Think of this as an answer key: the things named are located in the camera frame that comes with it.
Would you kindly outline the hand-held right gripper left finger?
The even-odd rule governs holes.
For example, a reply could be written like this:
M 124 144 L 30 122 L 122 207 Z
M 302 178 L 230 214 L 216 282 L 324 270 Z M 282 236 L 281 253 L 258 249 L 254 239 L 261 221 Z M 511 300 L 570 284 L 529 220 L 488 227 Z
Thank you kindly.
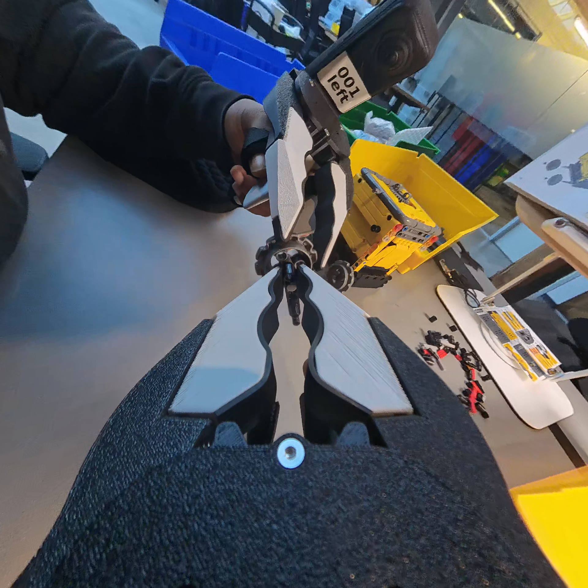
M 244 433 L 268 424 L 276 381 L 269 343 L 279 326 L 281 271 L 273 269 L 214 317 L 168 413 L 235 422 Z

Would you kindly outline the grey-blue office chair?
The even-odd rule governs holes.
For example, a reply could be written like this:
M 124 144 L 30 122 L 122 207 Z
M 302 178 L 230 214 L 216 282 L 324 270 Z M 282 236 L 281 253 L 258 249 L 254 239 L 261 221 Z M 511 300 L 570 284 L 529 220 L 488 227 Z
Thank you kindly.
M 23 136 L 13 132 L 10 136 L 18 169 L 26 181 L 33 181 L 49 158 L 47 151 Z

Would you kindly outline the frosted glass partition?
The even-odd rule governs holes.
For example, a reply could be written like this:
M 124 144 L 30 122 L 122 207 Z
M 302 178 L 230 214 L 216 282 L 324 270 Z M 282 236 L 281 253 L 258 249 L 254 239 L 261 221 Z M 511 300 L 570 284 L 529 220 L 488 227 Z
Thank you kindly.
M 440 159 L 469 115 L 535 159 L 587 125 L 587 60 L 456 18 L 415 75 Z

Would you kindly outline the red and blue crates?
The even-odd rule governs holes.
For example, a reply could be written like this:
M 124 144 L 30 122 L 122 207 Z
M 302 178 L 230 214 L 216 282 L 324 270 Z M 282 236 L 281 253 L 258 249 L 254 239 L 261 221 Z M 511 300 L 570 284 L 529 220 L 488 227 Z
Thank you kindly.
M 439 166 L 473 192 L 518 149 L 472 116 L 465 116 L 452 133 L 453 144 Z

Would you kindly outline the printed picture sheet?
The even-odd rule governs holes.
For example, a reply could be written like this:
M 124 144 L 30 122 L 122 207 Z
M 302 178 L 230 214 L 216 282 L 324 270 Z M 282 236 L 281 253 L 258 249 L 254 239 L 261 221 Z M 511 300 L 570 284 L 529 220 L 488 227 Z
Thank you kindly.
M 512 175 L 506 185 L 587 231 L 587 125 Z

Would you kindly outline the building instruction booklet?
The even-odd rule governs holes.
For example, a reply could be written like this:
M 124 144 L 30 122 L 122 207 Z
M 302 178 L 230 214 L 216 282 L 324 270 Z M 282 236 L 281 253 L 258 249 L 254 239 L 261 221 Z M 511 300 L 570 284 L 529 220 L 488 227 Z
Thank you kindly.
M 512 306 L 482 305 L 474 311 L 504 349 L 509 361 L 531 381 L 563 372 L 560 360 Z

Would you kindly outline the green plastic bin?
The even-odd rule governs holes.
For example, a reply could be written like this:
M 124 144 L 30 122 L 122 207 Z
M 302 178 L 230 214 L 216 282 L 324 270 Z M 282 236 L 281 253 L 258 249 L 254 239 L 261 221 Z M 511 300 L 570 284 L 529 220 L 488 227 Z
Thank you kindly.
M 430 142 L 428 139 L 430 131 L 425 130 L 425 127 L 414 129 L 402 121 L 401 118 L 392 111 L 388 111 L 385 107 L 381 107 L 370 101 L 364 102 L 349 112 L 342 114 L 340 117 L 340 121 L 347 133 L 350 145 L 356 140 L 355 132 L 364 131 L 365 118 L 369 112 L 373 113 L 374 118 L 381 118 L 388 121 L 393 126 L 395 134 L 402 133 L 406 129 L 424 131 L 424 136 L 419 142 L 416 142 L 416 134 L 412 133 L 400 137 L 396 146 L 409 151 L 414 151 L 420 155 L 427 155 L 431 159 L 434 159 L 439 155 L 440 149 Z

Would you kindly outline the yellow toy brick vehicle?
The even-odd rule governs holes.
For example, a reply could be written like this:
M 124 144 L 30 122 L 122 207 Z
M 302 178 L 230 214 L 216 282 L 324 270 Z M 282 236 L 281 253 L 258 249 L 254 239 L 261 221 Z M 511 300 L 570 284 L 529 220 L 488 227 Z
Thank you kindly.
M 354 176 L 352 206 L 329 258 L 325 277 L 335 289 L 377 289 L 441 227 L 406 188 L 367 167 Z

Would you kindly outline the yellow plastic bin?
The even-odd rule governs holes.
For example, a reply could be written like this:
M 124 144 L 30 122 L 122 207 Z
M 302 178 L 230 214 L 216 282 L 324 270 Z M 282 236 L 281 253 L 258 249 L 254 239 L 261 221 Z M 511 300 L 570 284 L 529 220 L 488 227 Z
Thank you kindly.
M 460 238 L 493 221 L 497 213 L 426 155 L 395 146 L 356 140 L 350 151 L 353 177 L 367 167 L 402 184 L 442 228 L 442 236 L 405 261 L 405 274 L 433 259 Z
M 587 466 L 510 489 L 518 513 L 567 587 L 587 587 Z

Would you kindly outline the small grey toy wheel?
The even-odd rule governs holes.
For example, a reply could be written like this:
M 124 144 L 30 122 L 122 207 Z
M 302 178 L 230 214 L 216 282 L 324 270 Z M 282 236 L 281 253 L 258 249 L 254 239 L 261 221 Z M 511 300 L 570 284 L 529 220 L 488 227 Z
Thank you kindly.
M 254 269 L 257 275 L 264 276 L 277 265 L 286 262 L 294 265 L 303 263 L 312 268 L 317 259 L 318 254 L 308 236 L 293 235 L 287 241 L 270 237 L 255 254 Z

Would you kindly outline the blue plastic bin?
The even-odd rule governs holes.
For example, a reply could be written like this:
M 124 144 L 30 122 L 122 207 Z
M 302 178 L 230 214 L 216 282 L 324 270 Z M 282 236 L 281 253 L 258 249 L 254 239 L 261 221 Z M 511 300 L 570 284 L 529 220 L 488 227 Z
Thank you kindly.
M 228 89 L 262 102 L 277 79 L 305 67 L 267 43 L 183 1 L 168 1 L 160 46 Z

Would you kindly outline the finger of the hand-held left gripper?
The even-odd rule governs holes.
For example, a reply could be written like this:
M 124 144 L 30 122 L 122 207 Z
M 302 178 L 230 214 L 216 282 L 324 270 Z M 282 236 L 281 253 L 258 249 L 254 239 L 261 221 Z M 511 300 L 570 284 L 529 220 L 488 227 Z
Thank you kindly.
M 301 115 L 289 112 L 283 138 L 277 138 L 267 150 L 270 216 L 275 237 L 282 241 L 291 238 L 303 209 L 305 158 L 312 145 L 312 136 Z
M 325 267 L 353 200 L 350 159 L 346 157 L 341 162 L 333 161 L 320 166 L 306 186 L 313 189 L 311 199 L 315 203 L 311 228 L 317 258 L 313 266 Z

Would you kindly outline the person's left forearm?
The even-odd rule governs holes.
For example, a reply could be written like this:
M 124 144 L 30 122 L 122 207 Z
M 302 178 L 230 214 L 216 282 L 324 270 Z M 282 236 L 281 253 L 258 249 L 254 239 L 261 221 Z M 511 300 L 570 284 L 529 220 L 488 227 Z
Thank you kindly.
M 238 207 L 224 116 L 247 96 L 139 48 L 88 1 L 1 1 L 1 98 L 181 203 Z

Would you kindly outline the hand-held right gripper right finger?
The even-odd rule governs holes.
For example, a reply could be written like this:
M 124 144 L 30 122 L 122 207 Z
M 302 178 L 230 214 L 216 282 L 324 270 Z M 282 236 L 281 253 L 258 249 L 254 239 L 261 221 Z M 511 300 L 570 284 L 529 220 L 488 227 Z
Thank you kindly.
M 299 269 L 301 325 L 310 343 L 303 394 L 305 435 L 338 435 L 351 422 L 415 414 L 372 318 L 308 267 Z

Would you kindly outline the black brick connector piece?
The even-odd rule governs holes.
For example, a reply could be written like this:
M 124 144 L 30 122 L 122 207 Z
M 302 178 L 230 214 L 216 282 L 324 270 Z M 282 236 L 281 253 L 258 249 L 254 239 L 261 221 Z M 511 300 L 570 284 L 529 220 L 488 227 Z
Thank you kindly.
M 300 299 L 298 293 L 298 268 L 290 260 L 281 265 L 282 280 L 288 312 L 294 326 L 300 325 Z

